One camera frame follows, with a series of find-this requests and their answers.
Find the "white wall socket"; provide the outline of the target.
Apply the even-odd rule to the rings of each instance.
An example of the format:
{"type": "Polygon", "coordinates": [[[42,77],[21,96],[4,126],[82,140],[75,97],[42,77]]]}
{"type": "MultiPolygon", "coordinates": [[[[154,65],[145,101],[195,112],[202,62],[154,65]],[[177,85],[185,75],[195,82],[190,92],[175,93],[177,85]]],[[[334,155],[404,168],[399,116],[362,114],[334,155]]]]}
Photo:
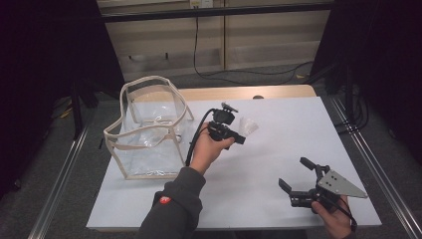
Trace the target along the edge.
{"type": "Polygon", "coordinates": [[[212,8],[213,0],[189,0],[191,9],[212,8]]]}

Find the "light wooden table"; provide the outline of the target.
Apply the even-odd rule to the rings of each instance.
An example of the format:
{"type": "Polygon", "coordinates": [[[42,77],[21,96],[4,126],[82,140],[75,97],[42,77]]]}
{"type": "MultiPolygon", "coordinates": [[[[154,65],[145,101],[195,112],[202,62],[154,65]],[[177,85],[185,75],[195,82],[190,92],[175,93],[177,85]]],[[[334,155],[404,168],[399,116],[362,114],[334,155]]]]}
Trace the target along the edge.
{"type": "MultiPolygon", "coordinates": [[[[167,86],[153,86],[123,93],[122,98],[133,102],[171,100],[172,89],[167,86]]],[[[188,101],[231,101],[251,100],[263,97],[264,99],[304,98],[315,97],[316,93],[308,85],[288,86],[260,86],[260,87],[229,87],[181,89],[178,93],[188,101]]]]}

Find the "clear bag with beige trim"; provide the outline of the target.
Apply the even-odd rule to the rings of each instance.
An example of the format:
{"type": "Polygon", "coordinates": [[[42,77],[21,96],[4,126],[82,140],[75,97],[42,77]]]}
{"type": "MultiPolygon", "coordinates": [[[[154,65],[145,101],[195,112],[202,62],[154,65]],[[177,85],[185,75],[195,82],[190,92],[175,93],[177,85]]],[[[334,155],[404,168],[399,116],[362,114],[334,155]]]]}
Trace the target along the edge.
{"type": "Polygon", "coordinates": [[[105,144],[126,179],[174,178],[184,165],[193,134],[194,115],[184,97],[166,78],[143,77],[119,94],[119,118],[104,129],[105,144]],[[171,100],[133,102],[123,93],[167,86],[171,100]],[[181,134],[180,143],[171,133],[181,134]]]}

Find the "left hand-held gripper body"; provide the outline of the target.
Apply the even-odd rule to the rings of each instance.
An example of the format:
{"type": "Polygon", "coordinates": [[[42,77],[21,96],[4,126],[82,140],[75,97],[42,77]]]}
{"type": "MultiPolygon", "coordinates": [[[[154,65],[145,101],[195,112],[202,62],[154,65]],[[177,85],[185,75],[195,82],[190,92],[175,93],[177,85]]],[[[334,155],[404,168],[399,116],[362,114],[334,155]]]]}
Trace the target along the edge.
{"type": "Polygon", "coordinates": [[[220,141],[231,137],[229,125],[235,119],[233,113],[237,110],[233,109],[226,103],[221,104],[222,109],[213,110],[213,119],[208,123],[208,131],[213,140],[220,141]]]}

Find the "black metal stand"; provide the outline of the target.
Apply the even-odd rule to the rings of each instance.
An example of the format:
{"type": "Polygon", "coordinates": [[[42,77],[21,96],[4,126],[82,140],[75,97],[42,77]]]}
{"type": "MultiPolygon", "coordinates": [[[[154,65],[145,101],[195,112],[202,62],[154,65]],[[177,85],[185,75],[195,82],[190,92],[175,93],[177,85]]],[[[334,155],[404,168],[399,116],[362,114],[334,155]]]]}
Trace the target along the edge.
{"type": "Polygon", "coordinates": [[[81,103],[89,109],[95,108],[99,104],[99,100],[95,95],[95,83],[90,79],[76,79],[72,82],[71,100],[74,116],[75,133],[74,139],[77,139],[84,129],[81,103]]]}

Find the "person's right hand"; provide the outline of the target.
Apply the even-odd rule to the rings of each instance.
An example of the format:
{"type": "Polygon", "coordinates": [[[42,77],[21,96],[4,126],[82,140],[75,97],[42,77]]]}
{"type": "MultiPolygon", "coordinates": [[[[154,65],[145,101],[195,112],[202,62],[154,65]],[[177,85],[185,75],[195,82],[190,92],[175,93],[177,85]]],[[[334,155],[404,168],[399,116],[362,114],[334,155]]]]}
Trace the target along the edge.
{"type": "Polygon", "coordinates": [[[323,220],[325,231],[330,239],[353,239],[351,219],[339,209],[328,212],[319,202],[312,203],[313,210],[323,220]]]}

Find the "black horizontal bar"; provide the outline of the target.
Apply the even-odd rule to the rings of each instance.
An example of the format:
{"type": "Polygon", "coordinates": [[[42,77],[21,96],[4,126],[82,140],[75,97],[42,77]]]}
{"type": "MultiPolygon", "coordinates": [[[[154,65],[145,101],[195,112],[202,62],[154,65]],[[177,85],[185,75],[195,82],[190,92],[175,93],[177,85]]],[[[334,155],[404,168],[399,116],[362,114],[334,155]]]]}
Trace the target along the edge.
{"type": "Polygon", "coordinates": [[[220,17],[252,14],[272,14],[290,12],[310,12],[330,10],[335,2],[297,3],[264,6],[220,7],[207,9],[166,10],[141,13],[102,14],[101,21],[105,23],[168,20],[199,17],[220,17]]]}

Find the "metal floor rail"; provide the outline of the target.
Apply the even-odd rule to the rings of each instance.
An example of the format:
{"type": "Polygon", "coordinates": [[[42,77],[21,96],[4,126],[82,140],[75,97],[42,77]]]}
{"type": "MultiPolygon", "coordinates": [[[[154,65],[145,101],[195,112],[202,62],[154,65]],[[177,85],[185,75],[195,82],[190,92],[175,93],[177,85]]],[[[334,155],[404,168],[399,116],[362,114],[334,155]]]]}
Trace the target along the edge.
{"type": "Polygon", "coordinates": [[[60,173],[27,239],[45,239],[87,134],[88,127],[84,126],[78,137],[73,141],[60,173]]]}
{"type": "Polygon", "coordinates": [[[331,99],[337,114],[345,124],[348,135],[352,138],[360,154],[365,160],[372,175],[376,179],[380,189],[385,195],[387,201],[392,206],[401,225],[405,229],[410,239],[422,239],[422,228],[414,217],[410,208],[407,206],[402,196],[398,193],[391,180],[381,167],[377,157],[367,144],[360,130],[351,123],[351,120],[345,113],[345,106],[339,99],[331,99]]]}

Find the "person's left hand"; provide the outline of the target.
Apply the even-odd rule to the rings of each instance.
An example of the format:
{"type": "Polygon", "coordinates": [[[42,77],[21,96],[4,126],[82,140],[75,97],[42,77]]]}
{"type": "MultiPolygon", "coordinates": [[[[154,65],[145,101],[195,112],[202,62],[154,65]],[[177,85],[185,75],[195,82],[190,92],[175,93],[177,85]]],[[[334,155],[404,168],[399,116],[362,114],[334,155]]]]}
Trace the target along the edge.
{"type": "Polygon", "coordinates": [[[201,125],[190,163],[190,167],[201,175],[205,174],[210,165],[218,158],[221,151],[230,147],[235,141],[233,137],[215,141],[209,135],[207,126],[207,122],[201,125]]]}

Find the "black curtain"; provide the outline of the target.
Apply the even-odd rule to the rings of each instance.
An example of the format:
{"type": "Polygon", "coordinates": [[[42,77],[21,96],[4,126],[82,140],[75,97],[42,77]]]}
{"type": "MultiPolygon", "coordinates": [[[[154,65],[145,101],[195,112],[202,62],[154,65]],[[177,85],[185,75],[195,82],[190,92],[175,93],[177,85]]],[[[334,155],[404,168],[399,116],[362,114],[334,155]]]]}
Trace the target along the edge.
{"type": "Polygon", "coordinates": [[[0,199],[33,159],[62,97],[97,104],[124,79],[98,0],[0,0],[0,199]]]}
{"type": "Polygon", "coordinates": [[[332,0],[313,77],[353,82],[422,163],[422,0],[332,0]]]}

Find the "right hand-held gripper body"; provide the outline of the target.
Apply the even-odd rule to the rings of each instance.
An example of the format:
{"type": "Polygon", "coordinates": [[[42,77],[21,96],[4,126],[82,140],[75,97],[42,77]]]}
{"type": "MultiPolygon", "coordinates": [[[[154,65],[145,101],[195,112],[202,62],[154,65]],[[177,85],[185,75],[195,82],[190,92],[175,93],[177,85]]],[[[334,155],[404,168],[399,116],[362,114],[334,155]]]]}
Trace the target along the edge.
{"type": "Polygon", "coordinates": [[[348,179],[332,170],[328,165],[316,164],[316,186],[309,191],[293,191],[289,194],[293,207],[311,208],[318,201],[326,210],[337,206],[341,195],[367,198],[366,192],[348,179]]]}

